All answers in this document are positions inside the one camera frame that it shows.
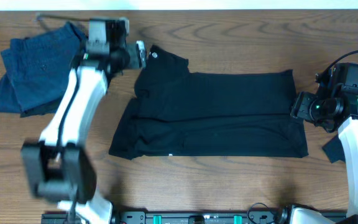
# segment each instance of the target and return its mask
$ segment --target wooden tabletop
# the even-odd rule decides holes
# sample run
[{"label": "wooden tabletop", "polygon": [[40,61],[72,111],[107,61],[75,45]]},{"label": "wooden tabletop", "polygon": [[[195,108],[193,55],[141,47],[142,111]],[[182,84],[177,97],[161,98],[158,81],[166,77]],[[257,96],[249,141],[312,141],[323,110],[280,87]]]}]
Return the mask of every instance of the wooden tabletop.
[{"label": "wooden tabletop", "polygon": [[[314,74],[358,49],[358,11],[81,11],[65,16],[126,16],[128,41],[144,40],[190,60],[190,71],[265,73],[294,69],[297,91],[317,89]],[[0,12],[0,51],[13,38],[44,31],[34,12]],[[47,21],[60,27],[63,21]],[[347,58],[358,63],[358,55]],[[0,56],[0,78],[5,68]],[[87,152],[103,195],[119,207],[167,210],[246,210],[255,202],[347,208],[343,162],[331,164],[321,146],[334,135],[305,123],[309,156],[141,157],[108,154],[139,71],[114,79],[95,114]],[[25,138],[37,139],[52,114],[19,118],[0,113],[0,223],[39,223],[55,205],[33,199],[20,157]]]}]

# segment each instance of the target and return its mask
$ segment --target blue jeans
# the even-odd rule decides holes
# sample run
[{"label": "blue jeans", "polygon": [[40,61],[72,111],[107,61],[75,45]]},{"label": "blue jeans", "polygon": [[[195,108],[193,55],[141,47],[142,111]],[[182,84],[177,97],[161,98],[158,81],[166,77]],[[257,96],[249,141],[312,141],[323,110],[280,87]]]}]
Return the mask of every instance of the blue jeans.
[{"label": "blue jeans", "polygon": [[73,24],[29,39],[12,39],[1,52],[0,112],[22,117],[54,113],[63,97],[70,62],[86,36]]}]

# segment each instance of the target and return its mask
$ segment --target denim fabric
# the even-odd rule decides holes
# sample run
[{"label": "denim fabric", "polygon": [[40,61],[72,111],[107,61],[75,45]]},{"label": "denim fabric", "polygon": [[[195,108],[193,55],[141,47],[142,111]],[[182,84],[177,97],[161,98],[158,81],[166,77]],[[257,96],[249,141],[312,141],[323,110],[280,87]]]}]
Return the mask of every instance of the denim fabric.
[{"label": "denim fabric", "polygon": [[0,80],[0,112],[55,112],[67,88],[70,62],[85,39],[69,22],[37,37],[12,39],[11,48],[1,52],[6,74]]}]

